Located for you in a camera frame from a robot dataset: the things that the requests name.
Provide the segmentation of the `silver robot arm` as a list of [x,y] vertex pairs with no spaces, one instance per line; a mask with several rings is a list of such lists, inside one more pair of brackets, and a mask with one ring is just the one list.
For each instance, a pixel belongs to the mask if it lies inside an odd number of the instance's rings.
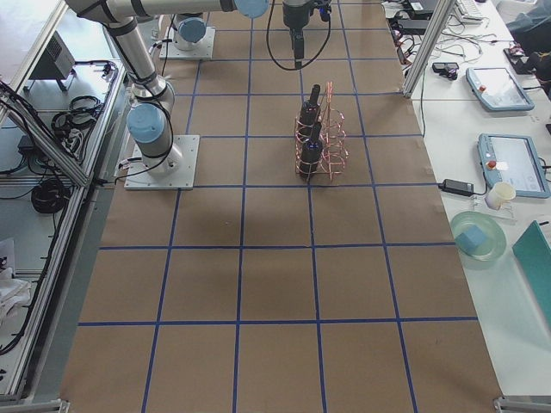
[[138,29],[140,17],[238,11],[250,19],[262,16],[267,1],[68,1],[77,17],[103,25],[133,82],[127,130],[141,152],[142,170],[127,177],[171,176],[182,165],[170,112],[175,92],[156,70]]
[[174,30],[173,43],[176,49],[181,51],[191,51],[196,48],[207,32],[202,13],[174,15],[171,28]]

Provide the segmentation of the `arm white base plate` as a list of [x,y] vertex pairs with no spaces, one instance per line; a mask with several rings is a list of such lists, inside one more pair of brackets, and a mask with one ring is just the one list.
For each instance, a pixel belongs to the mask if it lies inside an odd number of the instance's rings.
[[176,135],[169,156],[159,165],[160,159],[145,158],[136,144],[133,157],[139,160],[129,164],[124,188],[129,190],[169,190],[194,187],[195,169],[199,152],[199,135]]
[[165,42],[161,46],[159,57],[167,60],[210,60],[214,51],[215,28],[207,27],[205,36],[196,43],[183,40],[178,32],[167,28],[164,34]]

